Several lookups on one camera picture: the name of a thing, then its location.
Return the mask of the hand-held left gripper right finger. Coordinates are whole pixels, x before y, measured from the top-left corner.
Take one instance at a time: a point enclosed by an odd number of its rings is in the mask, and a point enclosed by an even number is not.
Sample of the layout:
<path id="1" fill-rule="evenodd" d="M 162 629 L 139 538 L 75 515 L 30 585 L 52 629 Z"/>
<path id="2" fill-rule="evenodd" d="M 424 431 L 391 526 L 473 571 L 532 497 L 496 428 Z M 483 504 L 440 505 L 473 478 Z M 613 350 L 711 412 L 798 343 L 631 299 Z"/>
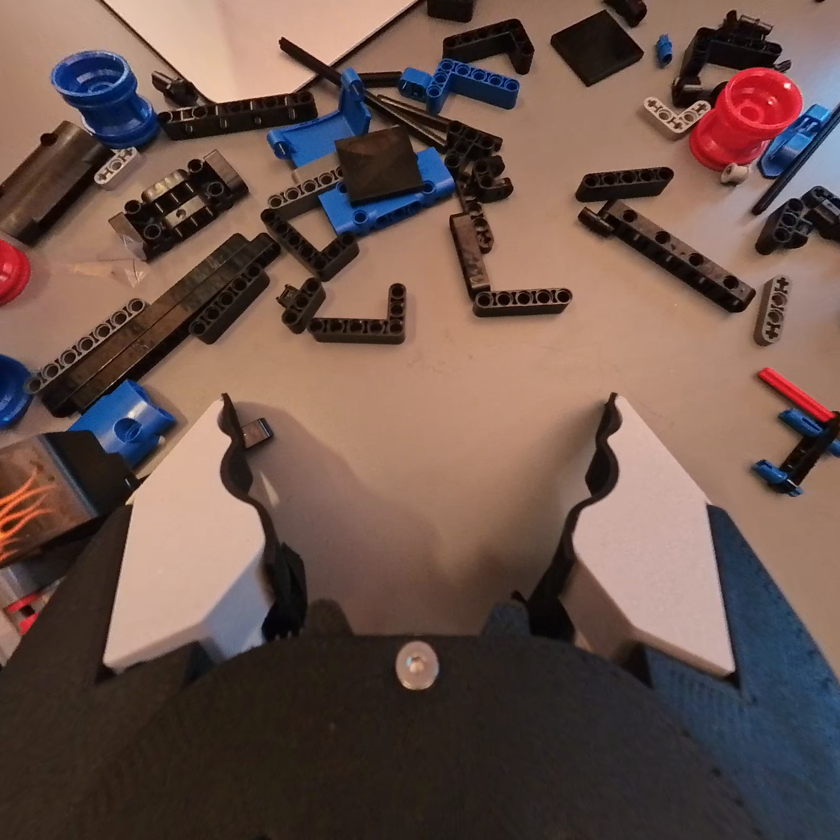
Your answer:
<path id="1" fill-rule="evenodd" d="M 736 669 L 710 502 L 623 396 L 607 399 L 560 542 L 527 600 L 533 635 L 617 663 L 652 648 L 714 677 Z"/>

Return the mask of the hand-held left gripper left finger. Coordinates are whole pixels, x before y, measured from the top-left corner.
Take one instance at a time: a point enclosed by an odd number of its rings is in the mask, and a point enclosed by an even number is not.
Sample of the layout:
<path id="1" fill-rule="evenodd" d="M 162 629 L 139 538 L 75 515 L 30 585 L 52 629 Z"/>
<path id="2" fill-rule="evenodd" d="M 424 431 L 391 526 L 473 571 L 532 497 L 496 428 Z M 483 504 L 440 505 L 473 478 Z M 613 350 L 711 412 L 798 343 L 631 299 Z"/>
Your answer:
<path id="1" fill-rule="evenodd" d="M 235 405 L 222 394 L 133 493 L 103 653 L 111 670 L 190 643 L 219 662 L 300 632 L 303 563 L 250 496 L 245 450 Z"/>

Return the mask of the blue toy pin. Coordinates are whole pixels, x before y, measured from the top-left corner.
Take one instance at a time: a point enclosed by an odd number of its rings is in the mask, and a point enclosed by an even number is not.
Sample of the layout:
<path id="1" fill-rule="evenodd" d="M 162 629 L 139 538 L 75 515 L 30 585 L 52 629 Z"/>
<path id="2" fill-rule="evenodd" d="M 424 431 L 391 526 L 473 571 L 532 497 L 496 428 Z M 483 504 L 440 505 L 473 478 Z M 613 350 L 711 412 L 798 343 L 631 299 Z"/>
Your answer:
<path id="1" fill-rule="evenodd" d="M 787 465 L 783 469 L 788 469 L 790 464 L 797 460 L 801 460 L 806 454 L 816 452 L 818 457 L 823 455 L 830 455 L 839 458 L 839 437 L 835 436 L 832 443 L 825 446 L 818 445 L 818 441 L 823 439 L 828 431 L 837 431 L 835 428 L 835 418 L 832 417 L 827 423 L 818 423 L 808 415 L 803 414 L 798 409 L 787 409 L 779 414 L 779 419 L 784 425 L 792 429 L 799 435 L 801 440 L 794 447 L 791 453 L 787 456 L 784 463 Z"/>
<path id="2" fill-rule="evenodd" d="M 762 459 L 755 462 L 751 469 L 768 488 L 777 494 L 798 497 L 803 493 L 803 489 L 793 481 L 788 472 L 783 471 L 768 460 Z"/>

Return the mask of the partly built toy brick model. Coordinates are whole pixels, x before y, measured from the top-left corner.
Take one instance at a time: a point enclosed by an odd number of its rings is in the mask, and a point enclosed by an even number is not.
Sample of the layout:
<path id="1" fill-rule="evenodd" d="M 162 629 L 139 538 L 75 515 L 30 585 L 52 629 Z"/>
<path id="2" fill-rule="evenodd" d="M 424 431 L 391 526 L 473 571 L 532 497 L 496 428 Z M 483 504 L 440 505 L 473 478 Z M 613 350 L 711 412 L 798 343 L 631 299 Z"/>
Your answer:
<path id="1" fill-rule="evenodd" d="M 2 645 L 26 635 L 88 541 L 139 485 L 91 432 L 2 448 Z"/>

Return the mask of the black thin beam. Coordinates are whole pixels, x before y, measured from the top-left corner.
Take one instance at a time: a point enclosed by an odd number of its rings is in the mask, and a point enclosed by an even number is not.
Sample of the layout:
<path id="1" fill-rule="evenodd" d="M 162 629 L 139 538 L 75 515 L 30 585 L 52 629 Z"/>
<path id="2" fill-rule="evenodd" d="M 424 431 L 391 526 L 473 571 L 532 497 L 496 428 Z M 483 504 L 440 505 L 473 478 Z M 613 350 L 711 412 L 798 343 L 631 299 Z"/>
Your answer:
<path id="1" fill-rule="evenodd" d="M 839 413 L 833 412 L 825 422 L 818 422 L 798 409 L 787 409 L 779 419 L 801 435 L 780 466 L 784 474 L 778 492 L 800 496 L 802 482 L 825 455 L 838 456 Z"/>

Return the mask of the red toy axle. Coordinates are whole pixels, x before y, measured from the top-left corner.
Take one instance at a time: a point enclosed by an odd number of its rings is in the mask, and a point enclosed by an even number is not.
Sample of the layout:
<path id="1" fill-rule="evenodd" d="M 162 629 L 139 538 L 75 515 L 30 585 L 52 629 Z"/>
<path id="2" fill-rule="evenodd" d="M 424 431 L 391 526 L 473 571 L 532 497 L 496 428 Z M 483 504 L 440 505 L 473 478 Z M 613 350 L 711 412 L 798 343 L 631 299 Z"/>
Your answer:
<path id="1" fill-rule="evenodd" d="M 818 423 L 825 424 L 833 417 L 833 412 L 775 369 L 770 367 L 763 368 L 757 373 L 757 376 L 764 384 L 779 393 L 803 414 L 808 415 Z"/>

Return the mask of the small toy connectors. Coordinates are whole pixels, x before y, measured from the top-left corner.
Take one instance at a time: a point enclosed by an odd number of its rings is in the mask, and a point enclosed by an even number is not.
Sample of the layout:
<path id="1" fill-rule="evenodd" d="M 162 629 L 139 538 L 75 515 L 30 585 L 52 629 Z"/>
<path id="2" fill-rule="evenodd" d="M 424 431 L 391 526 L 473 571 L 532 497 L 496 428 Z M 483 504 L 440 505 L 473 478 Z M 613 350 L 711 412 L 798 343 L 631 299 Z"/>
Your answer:
<path id="1" fill-rule="evenodd" d="M 662 34 L 655 44 L 655 60 L 657 67 L 664 69 L 673 60 L 673 45 L 668 35 Z M 688 80 L 674 80 L 671 88 L 672 105 L 675 111 L 681 111 L 699 100 L 705 100 L 713 107 L 719 95 L 726 87 L 727 82 L 722 81 L 711 89 L 704 89 L 699 77 L 688 77 Z M 721 171 L 721 183 L 726 186 L 736 186 L 744 183 L 751 173 L 751 164 L 729 163 Z"/>

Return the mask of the blue curved panel piece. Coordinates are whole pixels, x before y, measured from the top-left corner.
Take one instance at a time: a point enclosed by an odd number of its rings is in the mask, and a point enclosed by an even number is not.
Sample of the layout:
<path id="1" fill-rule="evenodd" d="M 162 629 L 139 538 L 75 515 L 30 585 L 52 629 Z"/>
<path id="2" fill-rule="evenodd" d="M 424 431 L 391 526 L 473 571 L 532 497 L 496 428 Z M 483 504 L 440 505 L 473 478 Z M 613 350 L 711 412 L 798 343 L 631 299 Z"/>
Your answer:
<path id="1" fill-rule="evenodd" d="M 93 433 L 106 453 L 120 455 L 136 469 L 175 424 L 175 417 L 154 404 L 138 382 L 126 380 L 98 399 L 68 429 Z"/>

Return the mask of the grey small connector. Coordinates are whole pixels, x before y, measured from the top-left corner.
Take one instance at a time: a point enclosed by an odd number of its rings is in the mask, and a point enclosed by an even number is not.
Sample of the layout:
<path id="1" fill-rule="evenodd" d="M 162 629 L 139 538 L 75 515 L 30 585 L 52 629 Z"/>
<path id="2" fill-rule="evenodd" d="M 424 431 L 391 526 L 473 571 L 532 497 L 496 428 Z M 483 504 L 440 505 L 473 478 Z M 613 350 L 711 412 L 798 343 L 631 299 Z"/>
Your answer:
<path id="1" fill-rule="evenodd" d="M 787 275 L 774 276 L 764 284 L 753 332 L 753 340 L 760 347 L 768 347 L 780 340 L 791 288 L 791 278 Z"/>

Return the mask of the red toy wheel hub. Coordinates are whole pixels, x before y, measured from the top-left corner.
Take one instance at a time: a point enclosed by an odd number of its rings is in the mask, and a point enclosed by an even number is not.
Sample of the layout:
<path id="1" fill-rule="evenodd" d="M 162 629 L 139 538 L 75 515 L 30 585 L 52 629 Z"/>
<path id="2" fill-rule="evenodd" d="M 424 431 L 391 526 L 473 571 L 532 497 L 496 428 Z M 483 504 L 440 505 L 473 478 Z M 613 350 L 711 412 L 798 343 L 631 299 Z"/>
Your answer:
<path id="1" fill-rule="evenodd" d="M 695 159 L 715 172 L 729 164 L 750 165 L 803 109 L 797 85 L 770 68 L 733 76 L 689 137 Z"/>
<path id="2" fill-rule="evenodd" d="M 26 289 L 30 279 L 31 265 L 26 254 L 19 248 L 1 240 L 1 307 L 14 301 Z"/>

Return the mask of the light grey angled beam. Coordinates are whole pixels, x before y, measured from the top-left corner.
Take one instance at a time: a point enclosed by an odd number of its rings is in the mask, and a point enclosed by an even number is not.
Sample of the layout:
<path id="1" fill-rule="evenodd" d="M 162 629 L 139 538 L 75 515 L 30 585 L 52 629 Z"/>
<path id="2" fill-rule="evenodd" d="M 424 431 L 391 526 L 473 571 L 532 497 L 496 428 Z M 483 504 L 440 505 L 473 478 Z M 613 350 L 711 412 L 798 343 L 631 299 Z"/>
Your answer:
<path id="1" fill-rule="evenodd" d="M 643 101 L 640 113 L 662 136 L 668 140 L 677 140 L 687 136 L 711 110 L 708 101 L 699 100 L 681 111 L 675 111 L 659 99 L 651 97 Z"/>
<path id="2" fill-rule="evenodd" d="M 111 190 L 135 172 L 143 160 L 142 153 L 136 148 L 115 150 L 108 162 L 97 170 L 93 181 L 100 188 Z"/>

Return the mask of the black curved panel piece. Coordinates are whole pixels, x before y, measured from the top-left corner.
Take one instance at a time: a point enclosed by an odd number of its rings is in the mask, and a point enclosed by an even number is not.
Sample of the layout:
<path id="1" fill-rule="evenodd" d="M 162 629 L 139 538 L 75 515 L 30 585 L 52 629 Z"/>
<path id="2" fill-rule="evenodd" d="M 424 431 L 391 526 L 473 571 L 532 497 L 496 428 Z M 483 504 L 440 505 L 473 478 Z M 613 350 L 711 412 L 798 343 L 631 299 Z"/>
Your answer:
<path id="1" fill-rule="evenodd" d="M 1 184 L 1 230 L 36 245 L 93 184 L 111 149 L 73 122 L 43 133 L 39 145 Z"/>

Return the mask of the long black axle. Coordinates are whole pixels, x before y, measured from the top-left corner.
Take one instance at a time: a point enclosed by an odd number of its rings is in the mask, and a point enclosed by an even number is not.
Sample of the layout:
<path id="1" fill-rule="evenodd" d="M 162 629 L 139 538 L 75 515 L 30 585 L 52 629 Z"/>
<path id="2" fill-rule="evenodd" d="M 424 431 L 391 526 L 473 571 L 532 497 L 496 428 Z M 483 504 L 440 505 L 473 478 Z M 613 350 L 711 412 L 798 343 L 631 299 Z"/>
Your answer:
<path id="1" fill-rule="evenodd" d="M 834 131 L 839 123 L 839 107 L 835 106 L 831 118 L 823 125 L 822 129 L 815 136 L 813 142 L 806 148 L 791 164 L 791 166 L 784 171 L 779 177 L 771 180 L 771 187 L 761 196 L 759 201 L 753 205 L 752 215 L 759 216 L 766 211 L 773 203 L 777 195 L 779 195 L 786 187 L 787 183 L 793 176 L 802 168 L 803 164 L 807 162 L 812 154 L 816 151 L 820 144 L 822 144 L 828 135 Z"/>

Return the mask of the blue angled beam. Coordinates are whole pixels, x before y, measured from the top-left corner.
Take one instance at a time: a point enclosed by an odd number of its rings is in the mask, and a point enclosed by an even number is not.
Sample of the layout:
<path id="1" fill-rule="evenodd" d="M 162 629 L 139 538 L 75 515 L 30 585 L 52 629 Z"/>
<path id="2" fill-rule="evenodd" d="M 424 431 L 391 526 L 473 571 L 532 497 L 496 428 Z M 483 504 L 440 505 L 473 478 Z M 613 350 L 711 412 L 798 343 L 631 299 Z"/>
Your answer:
<path id="1" fill-rule="evenodd" d="M 427 112 L 438 115 L 450 95 L 464 96 L 499 109 L 514 109 L 520 84 L 465 62 L 443 59 L 432 74 L 411 67 L 405 69 L 397 90 L 405 98 L 421 102 Z"/>

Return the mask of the white rounded board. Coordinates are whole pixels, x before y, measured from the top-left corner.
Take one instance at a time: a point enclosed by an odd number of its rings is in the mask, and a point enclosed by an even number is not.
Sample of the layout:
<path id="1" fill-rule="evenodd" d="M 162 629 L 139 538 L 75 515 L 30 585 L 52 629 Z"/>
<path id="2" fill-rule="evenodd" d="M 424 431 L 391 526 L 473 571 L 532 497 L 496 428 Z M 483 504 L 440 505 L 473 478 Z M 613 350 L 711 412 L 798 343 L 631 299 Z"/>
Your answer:
<path id="1" fill-rule="evenodd" d="M 410 1 L 104 1 L 139 39 L 215 102 L 303 88 L 312 72 L 288 38 L 334 65 L 417 3 Z"/>

